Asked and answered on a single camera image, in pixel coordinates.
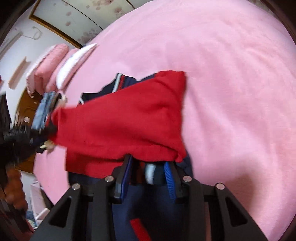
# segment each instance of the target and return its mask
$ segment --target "triangular cutout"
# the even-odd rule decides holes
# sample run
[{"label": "triangular cutout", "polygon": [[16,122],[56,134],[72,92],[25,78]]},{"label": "triangular cutout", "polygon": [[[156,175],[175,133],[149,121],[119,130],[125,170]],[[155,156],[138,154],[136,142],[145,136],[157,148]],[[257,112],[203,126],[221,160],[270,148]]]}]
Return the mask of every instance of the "triangular cutout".
[{"label": "triangular cutout", "polygon": [[240,212],[238,207],[232,202],[232,200],[229,197],[227,197],[225,201],[226,201],[226,205],[227,205],[227,209],[230,217],[231,226],[237,227],[237,226],[246,224],[247,219]]},{"label": "triangular cutout", "polygon": [[67,217],[69,213],[71,205],[71,198],[67,198],[67,200],[60,206],[58,210],[55,210],[54,216],[49,221],[50,225],[58,226],[64,228],[66,226]]}]

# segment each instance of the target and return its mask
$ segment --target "stack of pillows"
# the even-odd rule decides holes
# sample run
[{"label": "stack of pillows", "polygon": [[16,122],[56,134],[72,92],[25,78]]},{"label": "stack of pillows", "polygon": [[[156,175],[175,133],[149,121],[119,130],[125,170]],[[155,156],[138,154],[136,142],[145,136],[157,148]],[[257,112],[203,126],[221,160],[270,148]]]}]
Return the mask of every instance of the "stack of pillows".
[{"label": "stack of pillows", "polygon": [[70,80],[84,61],[94,51],[97,44],[81,49],[69,49],[67,44],[49,47],[32,66],[27,74],[27,92],[36,90],[43,95],[50,91],[65,91]]}]

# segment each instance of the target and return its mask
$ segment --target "pink blanket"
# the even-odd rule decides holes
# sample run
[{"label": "pink blanket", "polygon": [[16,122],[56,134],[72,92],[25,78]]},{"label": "pink blanket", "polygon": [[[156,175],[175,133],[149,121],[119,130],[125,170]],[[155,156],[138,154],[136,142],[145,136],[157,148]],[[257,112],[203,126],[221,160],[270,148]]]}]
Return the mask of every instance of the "pink blanket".
[{"label": "pink blanket", "polygon": [[[278,240],[296,213],[296,47],[283,25],[245,0],[155,0],[93,42],[100,46],[70,83],[69,105],[117,72],[185,71],[182,134],[194,177],[225,183]],[[64,159],[61,148],[36,158],[53,202],[68,187]],[[49,178],[57,173],[62,183]]]}]

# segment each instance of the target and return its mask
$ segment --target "wooden headboard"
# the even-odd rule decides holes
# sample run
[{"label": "wooden headboard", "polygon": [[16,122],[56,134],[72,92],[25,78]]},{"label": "wooden headboard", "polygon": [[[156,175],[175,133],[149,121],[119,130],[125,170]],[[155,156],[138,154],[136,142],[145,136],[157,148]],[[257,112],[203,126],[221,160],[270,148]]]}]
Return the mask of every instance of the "wooden headboard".
[{"label": "wooden headboard", "polygon": [[[20,98],[17,111],[15,114],[15,126],[21,124],[26,124],[31,126],[35,112],[38,108],[40,101],[42,100],[42,95],[35,92],[33,96],[29,96],[27,90],[25,89],[22,97]],[[17,169],[29,173],[33,173],[35,154],[29,157],[26,161],[20,163]]]}]

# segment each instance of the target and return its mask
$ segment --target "white stripe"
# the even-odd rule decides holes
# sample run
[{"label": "white stripe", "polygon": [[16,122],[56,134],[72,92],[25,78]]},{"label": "white stripe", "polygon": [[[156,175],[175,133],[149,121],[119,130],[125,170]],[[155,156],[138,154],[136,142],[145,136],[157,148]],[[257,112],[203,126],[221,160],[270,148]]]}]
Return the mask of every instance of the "white stripe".
[{"label": "white stripe", "polygon": [[79,98],[79,101],[80,101],[81,104],[84,104],[84,101],[83,101],[83,99],[81,97]]},{"label": "white stripe", "polygon": [[117,91],[121,76],[122,76],[122,74],[118,74],[117,75],[116,81],[115,81],[115,85],[114,85],[113,90],[112,90],[112,93],[114,93],[115,91]]},{"label": "white stripe", "polygon": [[155,168],[156,168],[156,166],[154,164],[148,163],[146,165],[145,179],[148,184],[153,185],[153,177],[154,177]]}]

